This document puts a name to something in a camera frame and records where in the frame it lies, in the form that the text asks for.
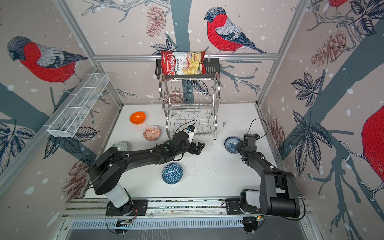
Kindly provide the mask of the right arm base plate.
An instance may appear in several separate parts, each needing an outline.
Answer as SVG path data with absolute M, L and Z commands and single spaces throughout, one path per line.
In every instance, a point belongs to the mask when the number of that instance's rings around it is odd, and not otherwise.
M 225 199 L 224 208 L 227 215 L 263 215 L 260 207 L 249 205 L 240 198 Z

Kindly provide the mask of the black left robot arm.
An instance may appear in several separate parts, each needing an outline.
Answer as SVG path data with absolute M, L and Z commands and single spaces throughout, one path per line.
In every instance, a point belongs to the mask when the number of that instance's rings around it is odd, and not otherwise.
M 118 216 L 128 215 L 135 205 L 127 190 L 119 183 L 121 176 L 144 166 L 176 162 L 176 157 L 185 153 L 200 155 L 206 144 L 193 142 L 194 135 L 193 132 L 178 132 L 171 140 L 146 150 L 129 152 L 119 151 L 116 147 L 109 148 L 88 168 L 95 194 L 106 196 L 110 201 L 110 210 Z

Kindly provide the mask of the stainless steel dish rack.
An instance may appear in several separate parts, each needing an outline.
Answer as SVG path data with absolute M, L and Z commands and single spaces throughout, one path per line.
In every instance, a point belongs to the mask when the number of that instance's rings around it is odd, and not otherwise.
M 159 93 L 169 138 L 192 125 L 196 135 L 212 135 L 217 139 L 221 96 L 218 72 L 211 75 L 161 74 Z

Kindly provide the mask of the blue floral ceramic bowl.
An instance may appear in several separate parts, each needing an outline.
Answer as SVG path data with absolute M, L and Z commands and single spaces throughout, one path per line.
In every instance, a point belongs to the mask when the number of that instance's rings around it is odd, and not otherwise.
M 224 142 L 225 149 L 231 154 L 238 154 L 239 152 L 236 150 L 236 146 L 240 142 L 241 140 L 237 137 L 228 137 Z

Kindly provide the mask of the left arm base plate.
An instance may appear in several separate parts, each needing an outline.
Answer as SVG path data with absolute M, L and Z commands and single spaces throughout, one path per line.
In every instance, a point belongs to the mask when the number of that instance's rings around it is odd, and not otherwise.
M 107 217 L 122 217 L 122 216 L 145 216 L 148 200 L 132 199 L 120 208 L 116 208 L 112 202 L 108 202 L 106 216 Z

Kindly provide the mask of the blue geometric upturned bowl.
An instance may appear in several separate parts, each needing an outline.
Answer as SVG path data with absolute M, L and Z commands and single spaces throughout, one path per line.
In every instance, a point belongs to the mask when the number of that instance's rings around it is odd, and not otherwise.
M 181 165 L 172 163 L 164 167 L 162 178 L 166 184 L 177 184 L 183 177 L 184 171 Z

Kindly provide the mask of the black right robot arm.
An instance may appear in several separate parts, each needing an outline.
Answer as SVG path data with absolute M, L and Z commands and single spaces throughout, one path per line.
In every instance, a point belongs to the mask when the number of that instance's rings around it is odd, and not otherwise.
M 245 134 L 244 139 L 236 145 L 236 150 L 243 163 L 261 177 L 260 209 L 267 216 L 298 220 L 301 214 L 300 193 L 295 177 L 291 172 L 275 167 L 257 150 L 256 142 L 259 139 L 257 134 Z

